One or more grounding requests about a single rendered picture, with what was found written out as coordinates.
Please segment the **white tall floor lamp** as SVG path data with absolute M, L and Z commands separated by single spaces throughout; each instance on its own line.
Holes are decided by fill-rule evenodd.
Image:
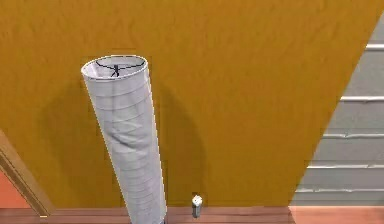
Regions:
M 148 61 L 94 59 L 81 68 L 132 224 L 164 224 L 166 201 Z

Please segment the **small silver can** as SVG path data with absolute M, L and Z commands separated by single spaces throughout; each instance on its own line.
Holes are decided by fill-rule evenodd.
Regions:
M 198 218 L 200 216 L 203 199 L 200 195 L 195 195 L 192 198 L 192 216 Z

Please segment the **grey shelf unit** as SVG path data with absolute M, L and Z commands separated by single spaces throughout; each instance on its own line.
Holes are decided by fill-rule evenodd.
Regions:
M 384 13 L 291 203 L 384 206 Z

